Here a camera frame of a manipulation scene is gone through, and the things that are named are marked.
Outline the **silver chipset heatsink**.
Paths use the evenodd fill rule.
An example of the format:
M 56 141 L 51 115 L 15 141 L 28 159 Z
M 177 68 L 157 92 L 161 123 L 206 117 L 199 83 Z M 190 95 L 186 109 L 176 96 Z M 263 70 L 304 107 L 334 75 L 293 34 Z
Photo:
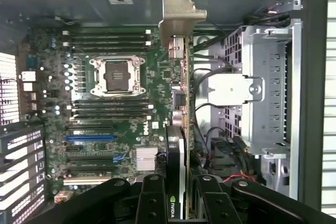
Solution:
M 155 157 L 158 153 L 157 147 L 145 147 L 136 149 L 136 169 L 137 171 L 155 170 Z

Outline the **white expansion slot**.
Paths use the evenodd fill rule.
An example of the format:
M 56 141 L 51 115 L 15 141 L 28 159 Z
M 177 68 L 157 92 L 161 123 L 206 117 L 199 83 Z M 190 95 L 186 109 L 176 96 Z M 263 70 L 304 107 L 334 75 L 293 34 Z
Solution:
M 108 180 L 109 176 L 84 176 L 84 177 L 71 177 L 63 180 L 64 186 L 79 186 L 79 185 L 99 185 Z

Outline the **green Dell motherboard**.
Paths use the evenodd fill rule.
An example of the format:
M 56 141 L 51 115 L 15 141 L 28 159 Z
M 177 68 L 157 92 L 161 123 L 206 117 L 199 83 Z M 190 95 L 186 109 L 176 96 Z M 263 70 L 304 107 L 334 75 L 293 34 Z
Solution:
M 145 59 L 141 86 L 134 97 L 98 97 L 93 66 L 100 56 Z M 37 173 L 36 194 L 64 201 L 95 185 L 64 186 L 71 177 L 109 176 L 134 180 L 136 149 L 157 147 L 166 152 L 165 127 L 172 120 L 172 86 L 178 65 L 161 47 L 154 27 L 32 28 L 18 57 L 23 68 L 22 109 L 27 124 L 9 148 L 25 147 L 29 168 Z M 66 136 L 114 135 L 108 142 L 67 142 Z

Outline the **silver disk bay tray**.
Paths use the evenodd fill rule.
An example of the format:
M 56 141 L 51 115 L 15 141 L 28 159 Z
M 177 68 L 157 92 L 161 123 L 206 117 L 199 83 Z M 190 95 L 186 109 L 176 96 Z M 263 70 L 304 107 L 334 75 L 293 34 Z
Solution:
M 255 155 L 266 187 L 298 200 L 298 167 L 285 154 Z

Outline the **blue expansion slot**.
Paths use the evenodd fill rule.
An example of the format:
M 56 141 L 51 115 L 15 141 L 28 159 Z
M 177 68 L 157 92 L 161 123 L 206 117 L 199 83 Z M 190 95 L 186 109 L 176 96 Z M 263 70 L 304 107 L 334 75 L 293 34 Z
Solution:
M 66 136 L 67 142 L 108 142 L 114 141 L 114 135 L 74 135 L 74 136 Z

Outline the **silver CPU socket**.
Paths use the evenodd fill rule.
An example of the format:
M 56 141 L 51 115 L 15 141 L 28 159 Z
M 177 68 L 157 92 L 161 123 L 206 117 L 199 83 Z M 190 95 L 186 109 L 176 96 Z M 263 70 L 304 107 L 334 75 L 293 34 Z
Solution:
M 134 97 L 146 93 L 141 86 L 141 66 L 145 59 L 131 56 L 100 56 L 89 60 L 93 66 L 94 86 L 98 97 Z

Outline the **silver perforated drive cage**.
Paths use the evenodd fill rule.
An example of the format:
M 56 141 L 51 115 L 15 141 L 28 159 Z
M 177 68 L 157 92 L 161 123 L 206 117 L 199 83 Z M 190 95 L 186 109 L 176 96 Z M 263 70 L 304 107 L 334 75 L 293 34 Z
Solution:
M 253 155 L 286 159 L 298 152 L 302 23 L 286 28 L 245 26 L 222 51 L 233 73 L 207 81 L 208 102 L 222 106 L 219 117 Z

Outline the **open dark grey PC case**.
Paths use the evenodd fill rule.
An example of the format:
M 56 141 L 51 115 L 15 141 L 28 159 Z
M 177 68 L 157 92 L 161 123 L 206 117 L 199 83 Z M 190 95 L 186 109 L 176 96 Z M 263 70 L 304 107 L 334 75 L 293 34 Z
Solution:
M 207 17 L 189 36 L 190 153 L 199 153 L 201 171 L 224 182 L 244 176 L 266 186 L 260 161 L 238 135 L 230 136 L 219 117 L 224 108 L 208 102 L 207 81 L 233 73 L 224 59 L 226 40 L 245 26 L 286 28 L 302 23 L 298 152 L 289 159 L 298 167 L 298 202 L 321 211 L 324 82 L 327 38 L 327 0 L 192 0 Z M 163 19 L 162 0 L 0 0 L 0 224 L 25 224 L 70 200 L 41 198 L 37 173 L 29 168 L 32 156 L 25 147 L 9 148 L 22 136 L 27 116 L 22 109 L 22 71 L 18 57 L 32 28 L 154 27 Z M 188 218 L 167 224 L 207 224 L 193 210 L 190 165 Z

